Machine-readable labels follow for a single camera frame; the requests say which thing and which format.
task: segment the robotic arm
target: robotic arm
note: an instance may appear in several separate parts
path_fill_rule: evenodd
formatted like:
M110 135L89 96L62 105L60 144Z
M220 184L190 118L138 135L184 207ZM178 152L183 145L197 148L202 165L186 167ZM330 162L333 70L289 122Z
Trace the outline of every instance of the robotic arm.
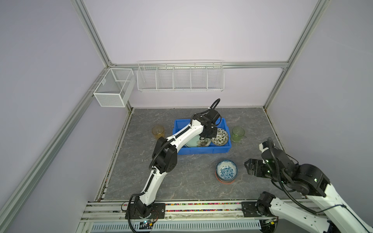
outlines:
M248 174L279 182L281 190L303 210L286 204L273 194L263 192L256 202L261 215L273 214L302 227L309 232L367 233L373 228L366 224L340 197L326 175L310 164L294 164L288 155L274 148L272 140L259 145L263 160L249 159L245 162ZM291 188L312 200L327 217L295 200L285 188Z
M128 205L128 218L149 218L153 210L153 204L157 191L164 177L172 171L177 164L178 151L193 137L199 135L201 138L215 138L217 135L216 121L220 114L215 107L220 102L217 99L208 110L195 113L190 120L190 124L185 126L176 134L163 138L160 137L156 143L149 165L151 170L149 178L141 193L134 194L130 198ZM131 204L132 197L135 197L134 204Z

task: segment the white wire basket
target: white wire basket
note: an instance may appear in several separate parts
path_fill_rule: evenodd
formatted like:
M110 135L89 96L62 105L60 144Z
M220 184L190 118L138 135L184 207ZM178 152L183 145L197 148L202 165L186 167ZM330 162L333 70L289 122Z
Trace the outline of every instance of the white wire basket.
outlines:
M222 91L223 62L139 64L137 87L140 91Z
M132 69L110 68L93 94L102 107L125 107L135 82Z

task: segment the plate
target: plate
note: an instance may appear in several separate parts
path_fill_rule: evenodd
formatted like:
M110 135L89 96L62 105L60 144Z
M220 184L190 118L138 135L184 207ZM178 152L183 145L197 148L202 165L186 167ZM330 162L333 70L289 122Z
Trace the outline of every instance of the plate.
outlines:
M222 183L232 183L237 177L238 169L235 163L230 160L220 161L216 165L215 174Z
M200 136L197 135L185 143L186 147L208 147L211 144L211 140L209 138L205 138L204 140L200 140Z
M218 128L216 137L212 138L211 141L217 146L224 146L225 144L227 144L228 139L229 139L229 136L228 136L227 131L225 131L222 128Z

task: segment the green glass mug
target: green glass mug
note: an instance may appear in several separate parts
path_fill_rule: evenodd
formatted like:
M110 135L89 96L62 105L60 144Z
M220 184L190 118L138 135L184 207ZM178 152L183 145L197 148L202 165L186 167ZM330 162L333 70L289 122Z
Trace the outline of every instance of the green glass mug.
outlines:
M246 138L244 129L239 126L234 127L231 133L231 140L239 142L243 138Z

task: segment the white wall panel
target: white wall panel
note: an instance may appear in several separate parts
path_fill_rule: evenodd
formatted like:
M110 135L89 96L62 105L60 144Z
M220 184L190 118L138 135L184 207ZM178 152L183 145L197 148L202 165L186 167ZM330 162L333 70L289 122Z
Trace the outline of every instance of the white wall panel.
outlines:
M319 167L370 225L372 12L373 1L331 1L268 109L287 152Z
M0 2L0 208L103 69L68 0Z
M225 69L223 91L140 92L135 85L129 101L133 107L203 107L221 99L219 107L263 106L281 68Z
M105 176L126 112L93 100L8 233L76 231Z
M287 60L317 0L86 0L113 63Z

